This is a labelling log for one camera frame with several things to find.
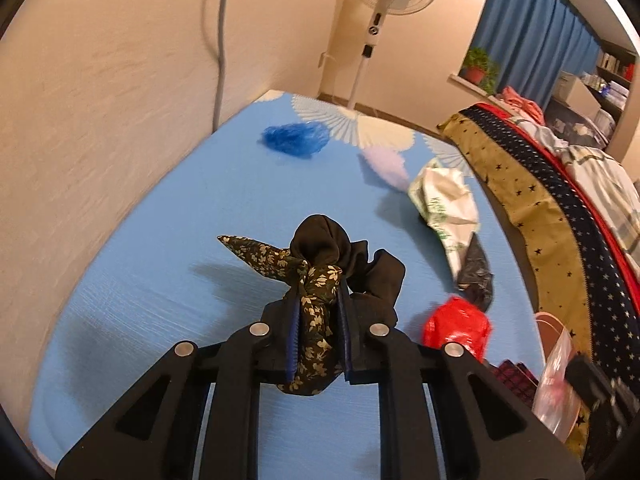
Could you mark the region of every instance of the red fabric trim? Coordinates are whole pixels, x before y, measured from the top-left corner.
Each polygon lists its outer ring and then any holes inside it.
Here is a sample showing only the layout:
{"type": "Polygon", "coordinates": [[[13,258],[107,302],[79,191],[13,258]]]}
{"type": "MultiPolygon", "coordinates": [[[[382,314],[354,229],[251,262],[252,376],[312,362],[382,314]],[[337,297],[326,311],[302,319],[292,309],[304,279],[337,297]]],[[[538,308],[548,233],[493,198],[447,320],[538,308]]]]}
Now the red fabric trim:
{"type": "Polygon", "coordinates": [[[519,134],[519,136],[525,139],[529,144],[535,147],[542,155],[544,155],[546,160],[551,165],[553,165],[554,168],[556,168],[556,171],[560,173],[562,176],[564,176],[567,182],[571,184],[575,192],[580,197],[580,200],[582,200],[584,205],[587,206],[587,209],[589,210],[594,220],[596,221],[596,224],[598,225],[600,232],[604,236],[604,239],[609,247],[609,250],[611,251],[613,259],[615,260],[616,265],[618,266],[618,269],[622,274],[622,278],[625,281],[626,287],[629,290],[629,294],[631,295],[631,301],[634,304],[636,313],[638,314],[638,316],[640,316],[640,284],[638,283],[638,279],[636,278],[636,275],[634,274],[634,272],[631,270],[631,267],[629,267],[626,257],[622,253],[622,249],[620,248],[620,245],[618,244],[615,237],[611,233],[609,226],[603,220],[602,216],[600,216],[599,211],[593,206],[593,204],[591,203],[587,195],[582,191],[582,188],[574,182],[574,180],[566,172],[564,166],[556,158],[555,155],[549,152],[549,150],[546,149],[544,146],[540,146],[538,143],[535,142],[535,140],[531,139],[531,137],[529,137],[516,124],[513,124],[511,123],[511,121],[508,120],[511,117],[510,114],[508,114],[506,111],[502,110],[501,108],[495,107],[487,103],[478,103],[477,106],[480,108],[484,108],[484,110],[487,110],[492,114],[494,114],[495,116],[497,116],[498,118],[502,119],[506,124],[508,124],[511,127],[513,131],[519,134]]]}

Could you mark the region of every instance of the white fan-shaped print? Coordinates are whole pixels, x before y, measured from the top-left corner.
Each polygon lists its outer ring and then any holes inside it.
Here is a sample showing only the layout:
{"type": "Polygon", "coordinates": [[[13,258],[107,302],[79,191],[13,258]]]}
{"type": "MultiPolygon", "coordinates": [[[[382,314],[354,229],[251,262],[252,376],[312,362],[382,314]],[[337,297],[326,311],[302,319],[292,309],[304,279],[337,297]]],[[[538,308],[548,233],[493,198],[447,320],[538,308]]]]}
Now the white fan-shaped print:
{"type": "Polygon", "coordinates": [[[261,103],[263,101],[275,101],[276,99],[281,98],[284,95],[284,92],[280,90],[267,90],[263,95],[258,97],[255,102],[261,103]]]}
{"type": "Polygon", "coordinates": [[[431,148],[431,151],[445,168],[457,168],[465,176],[474,175],[473,170],[459,149],[431,136],[425,134],[422,134],[422,136],[427,146],[431,148]]]}
{"type": "Polygon", "coordinates": [[[334,139],[359,148],[385,146],[402,152],[414,145],[414,131],[399,124],[300,95],[292,97],[291,105],[303,121],[324,123],[334,139]]]}

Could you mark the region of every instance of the potted plant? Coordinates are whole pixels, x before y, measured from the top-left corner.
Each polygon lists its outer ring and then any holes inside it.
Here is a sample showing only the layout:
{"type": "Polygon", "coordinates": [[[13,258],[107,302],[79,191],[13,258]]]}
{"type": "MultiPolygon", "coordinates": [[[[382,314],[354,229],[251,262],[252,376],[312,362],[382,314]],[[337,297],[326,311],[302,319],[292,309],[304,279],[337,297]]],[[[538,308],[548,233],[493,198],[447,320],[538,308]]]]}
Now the potted plant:
{"type": "Polygon", "coordinates": [[[500,69],[497,63],[489,59],[489,55],[484,48],[479,46],[470,48],[466,53],[462,66],[465,68],[463,77],[467,81],[481,87],[487,93],[495,92],[495,78],[500,69]],[[489,79],[486,81],[488,84],[481,86],[482,80],[485,78],[489,79]]]}

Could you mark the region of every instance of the red plastic bag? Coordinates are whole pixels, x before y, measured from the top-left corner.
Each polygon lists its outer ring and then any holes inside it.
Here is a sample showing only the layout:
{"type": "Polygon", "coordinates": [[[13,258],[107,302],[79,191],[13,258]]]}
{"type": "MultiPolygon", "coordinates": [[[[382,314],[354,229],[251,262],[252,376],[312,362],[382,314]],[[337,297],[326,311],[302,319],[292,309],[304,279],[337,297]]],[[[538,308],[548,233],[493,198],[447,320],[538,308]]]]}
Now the red plastic bag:
{"type": "Polygon", "coordinates": [[[491,323],[478,308],[462,298],[452,296],[424,324],[422,344],[441,348],[449,342],[460,343],[482,362],[491,333],[491,323]]]}

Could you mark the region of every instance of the fan pole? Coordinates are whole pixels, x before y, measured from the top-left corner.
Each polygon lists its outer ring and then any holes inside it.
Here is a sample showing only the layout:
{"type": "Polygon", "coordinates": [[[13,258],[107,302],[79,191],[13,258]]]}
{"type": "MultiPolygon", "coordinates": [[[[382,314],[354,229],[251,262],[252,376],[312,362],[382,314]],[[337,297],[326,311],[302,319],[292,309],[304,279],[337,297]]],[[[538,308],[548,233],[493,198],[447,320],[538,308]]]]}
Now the fan pole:
{"type": "Polygon", "coordinates": [[[362,84],[364,75],[369,65],[369,60],[373,54],[373,48],[378,44],[378,35],[382,29],[382,25],[385,22],[386,10],[389,7],[390,0],[378,0],[376,8],[373,11],[373,15],[369,20],[369,27],[367,28],[367,39],[362,50],[362,57],[360,58],[360,65],[358,66],[358,72],[356,73],[356,79],[353,81],[351,87],[351,95],[349,96],[349,103],[347,108],[353,110],[356,107],[356,96],[358,94],[358,88],[362,84]]]}

